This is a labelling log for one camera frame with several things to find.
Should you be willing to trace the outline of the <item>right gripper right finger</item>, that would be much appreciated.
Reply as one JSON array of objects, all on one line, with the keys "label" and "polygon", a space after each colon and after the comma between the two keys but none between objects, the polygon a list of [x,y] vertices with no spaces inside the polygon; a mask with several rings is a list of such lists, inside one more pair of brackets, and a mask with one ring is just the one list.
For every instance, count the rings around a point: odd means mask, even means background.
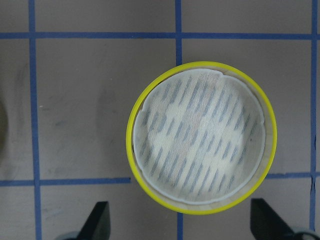
[{"label": "right gripper right finger", "polygon": [[290,227],[262,198],[251,199],[250,231],[256,240],[318,240],[320,238],[315,231]]}]

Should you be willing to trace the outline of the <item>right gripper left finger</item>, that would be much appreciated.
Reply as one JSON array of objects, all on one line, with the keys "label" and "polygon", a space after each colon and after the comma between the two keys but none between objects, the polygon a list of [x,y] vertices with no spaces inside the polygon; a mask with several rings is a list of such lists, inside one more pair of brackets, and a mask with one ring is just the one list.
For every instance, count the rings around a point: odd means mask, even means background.
[{"label": "right gripper left finger", "polygon": [[60,240],[109,240],[111,235],[111,217],[108,201],[95,204],[84,225],[76,236],[70,233],[59,237]]}]

